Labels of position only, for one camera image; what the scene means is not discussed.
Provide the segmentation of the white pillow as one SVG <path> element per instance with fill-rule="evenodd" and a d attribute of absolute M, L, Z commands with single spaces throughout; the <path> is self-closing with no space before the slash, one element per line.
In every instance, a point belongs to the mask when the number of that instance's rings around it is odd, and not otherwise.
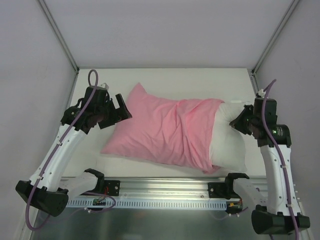
<path fill-rule="evenodd" d="M 245 102 L 223 102 L 219 105 L 212 128 L 209 158 L 212 165 L 223 169 L 246 172 L 246 147 L 241 133 L 230 126 L 245 109 Z"/>

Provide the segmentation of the pink pillowcase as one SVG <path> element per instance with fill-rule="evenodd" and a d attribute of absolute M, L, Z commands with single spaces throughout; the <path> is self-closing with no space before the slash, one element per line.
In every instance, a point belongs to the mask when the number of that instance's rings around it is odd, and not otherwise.
<path fill-rule="evenodd" d="M 210 144 L 221 99 L 171 100 L 138 83 L 126 100 L 130 119 L 116 124 L 101 153 L 216 172 Z"/>

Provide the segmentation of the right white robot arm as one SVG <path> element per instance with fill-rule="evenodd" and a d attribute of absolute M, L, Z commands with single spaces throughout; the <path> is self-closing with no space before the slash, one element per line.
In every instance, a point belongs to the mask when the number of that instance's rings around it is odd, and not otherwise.
<path fill-rule="evenodd" d="M 225 178 L 226 199 L 239 196 L 251 210 L 251 223 L 258 235 L 290 235 L 311 226 L 301 212 L 291 172 L 291 134 L 284 124 L 277 123 L 277 102 L 256 97 L 253 105 L 245 105 L 230 126 L 252 135 L 263 158 L 267 197 L 252 185 L 244 173 L 230 173 Z"/>

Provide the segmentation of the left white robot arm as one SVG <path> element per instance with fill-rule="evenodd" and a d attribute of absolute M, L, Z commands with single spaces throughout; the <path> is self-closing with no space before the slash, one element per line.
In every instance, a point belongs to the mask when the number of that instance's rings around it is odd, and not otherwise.
<path fill-rule="evenodd" d="M 26 203 L 57 217 L 69 200 L 86 192 L 105 192 L 105 175 L 92 168 L 65 182 L 61 179 L 74 151 L 92 128 L 104 129 L 132 118 L 123 96 L 118 93 L 115 98 L 119 107 L 115 107 L 106 88 L 89 86 L 84 97 L 65 110 L 45 159 L 29 180 L 20 180 L 15 187 Z"/>

